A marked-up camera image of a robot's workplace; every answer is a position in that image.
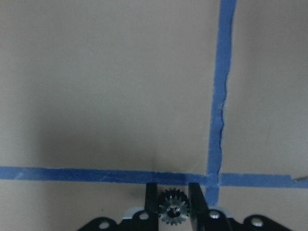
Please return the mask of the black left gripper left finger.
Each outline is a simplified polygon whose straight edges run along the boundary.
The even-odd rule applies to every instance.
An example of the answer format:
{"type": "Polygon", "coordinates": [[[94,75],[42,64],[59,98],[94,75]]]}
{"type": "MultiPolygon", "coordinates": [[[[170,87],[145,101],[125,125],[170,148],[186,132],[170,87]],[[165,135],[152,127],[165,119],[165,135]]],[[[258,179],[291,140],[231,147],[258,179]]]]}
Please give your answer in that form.
{"type": "Polygon", "coordinates": [[[158,189],[157,183],[147,183],[144,211],[148,215],[145,220],[146,231],[158,231],[158,189]]]}

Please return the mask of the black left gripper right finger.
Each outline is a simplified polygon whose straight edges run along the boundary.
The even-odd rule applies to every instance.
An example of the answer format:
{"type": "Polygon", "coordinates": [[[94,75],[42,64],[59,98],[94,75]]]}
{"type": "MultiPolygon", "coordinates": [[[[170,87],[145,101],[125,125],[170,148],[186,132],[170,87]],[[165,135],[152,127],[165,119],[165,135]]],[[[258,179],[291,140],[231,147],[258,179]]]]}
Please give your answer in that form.
{"type": "Polygon", "coordinates": [[[205,220],[209,211],[205,197],[198,183],[188,185],[190,221],[193,231],[205,231],[205,220]]]}

